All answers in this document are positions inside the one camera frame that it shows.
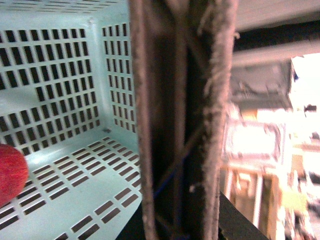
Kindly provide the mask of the brown left gripper left finger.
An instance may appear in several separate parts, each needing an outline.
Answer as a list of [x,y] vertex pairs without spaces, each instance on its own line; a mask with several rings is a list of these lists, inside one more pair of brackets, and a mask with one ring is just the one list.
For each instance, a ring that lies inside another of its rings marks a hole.
[[187,0],[131,0],[130,34],[148,240],[183,236],[181,215],[186,124]]

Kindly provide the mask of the brown left gripper right finger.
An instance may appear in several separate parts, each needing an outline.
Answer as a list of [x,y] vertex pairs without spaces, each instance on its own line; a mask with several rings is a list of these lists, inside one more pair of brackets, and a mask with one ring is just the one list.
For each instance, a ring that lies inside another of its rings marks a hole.
[[235,0],[198,1],[192,26],[184,26],[187,80],[183,157],[183,229],[192,240],[216,240],[219,229],[220,168],[230,90]]

